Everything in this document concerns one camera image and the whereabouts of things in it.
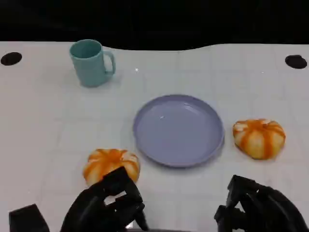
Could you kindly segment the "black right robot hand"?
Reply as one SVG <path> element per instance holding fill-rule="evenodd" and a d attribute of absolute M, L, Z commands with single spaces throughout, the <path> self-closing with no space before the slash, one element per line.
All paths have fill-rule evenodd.
<path fill-rule="evenodd" d="M 298 208 L 280 191 L 233 175 L 226 205 L 214 215 L 219 232 L 307 232 Z"/>

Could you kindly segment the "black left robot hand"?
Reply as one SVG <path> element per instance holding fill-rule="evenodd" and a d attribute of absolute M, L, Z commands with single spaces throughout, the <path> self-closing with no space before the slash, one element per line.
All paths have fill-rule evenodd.
<path fill-rule="evenodd" d="M 141 230 L 149 231 L 143 212 L 142 196 L 120 167 L 83 190 L 68 210 L 62 232 L 124 232 L 135 221 Z"/>

